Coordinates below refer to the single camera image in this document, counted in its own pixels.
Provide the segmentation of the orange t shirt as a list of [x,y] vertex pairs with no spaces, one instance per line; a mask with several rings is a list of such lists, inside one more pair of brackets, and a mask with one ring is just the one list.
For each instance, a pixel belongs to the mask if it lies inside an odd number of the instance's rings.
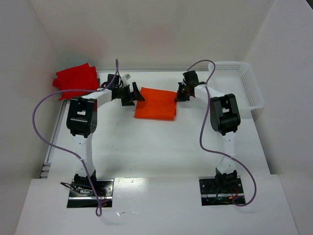
[[142,87],[140,93],[145,100],[137,102],[135,118],[174,121],[176,116],[175,92]]

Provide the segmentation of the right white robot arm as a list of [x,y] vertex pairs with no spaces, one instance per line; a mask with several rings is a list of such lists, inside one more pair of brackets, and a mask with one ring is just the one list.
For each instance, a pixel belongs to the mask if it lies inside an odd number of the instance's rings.
[[[189,101],[195,97],[206,102],[207,109],[200,132],[200,147],[209,152],[222,155],[216,166],[216,187],[225,189],[233,186],[237,181],[235,166],[235,134],[241,124],[241,117],[234,94],[224,94],[208,87],[205,82],[200,82],[196,72],[183,73],[183,81],[179,82],[179,88],[175,101]],[[202,143],[204,128],[207,119],[210,118],[212,129],[219,133],[222,138],[220,151],[204,148]]]

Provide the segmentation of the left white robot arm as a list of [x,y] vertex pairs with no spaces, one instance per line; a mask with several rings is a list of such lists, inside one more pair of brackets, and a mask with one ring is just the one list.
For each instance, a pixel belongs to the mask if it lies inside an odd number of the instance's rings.
[[71,187],[80,194],[93,195],[99,186],[92,159],[92,137],[97,128],[98,108],[115,99],[121,100],[122,106],[133,106],[135,101],[145,100],[137,84],[128,83],[130,78],[129,74],[109,74],[104,83],[107,89],[100,87],[90,94],[70,100],[67,128],[73,136],[75,154],[81,162]]

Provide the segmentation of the folded red t shirt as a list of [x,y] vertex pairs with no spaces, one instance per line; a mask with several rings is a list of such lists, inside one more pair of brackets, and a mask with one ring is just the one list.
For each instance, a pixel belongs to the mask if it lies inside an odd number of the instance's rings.
[[97,90],[99,82],[96,67],[88,63],[56,72],[52,86],[59,90]]

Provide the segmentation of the white plastic basket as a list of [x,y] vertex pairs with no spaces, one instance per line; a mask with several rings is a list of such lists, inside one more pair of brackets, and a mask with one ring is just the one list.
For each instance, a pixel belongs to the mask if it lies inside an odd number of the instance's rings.
[[264,107],[264,99],[254,72],[246,62],[216,62],[216,69],[208,84],[224,93],[234,94],[240,110],[256,110]]

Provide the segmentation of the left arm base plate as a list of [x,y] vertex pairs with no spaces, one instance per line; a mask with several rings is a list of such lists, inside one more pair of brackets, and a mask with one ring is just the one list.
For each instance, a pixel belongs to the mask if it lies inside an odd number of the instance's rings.
[[[92,189],[76,186],[74,180],[66,184],[69,188],[67,208],[96,208],[98,203]],[[113,202],[114,179],[99,180],[95,185],[96,195],[102,208],[111,208]]]

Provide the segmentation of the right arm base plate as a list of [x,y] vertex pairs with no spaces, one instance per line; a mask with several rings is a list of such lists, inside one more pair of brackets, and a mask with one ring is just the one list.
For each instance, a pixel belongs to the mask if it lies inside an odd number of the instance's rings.
[[246,203],[240,177],[225,187],[217,186],[214,177],[200,177],[199,185],[202,206],[233,205],[233,200],[239,205]]

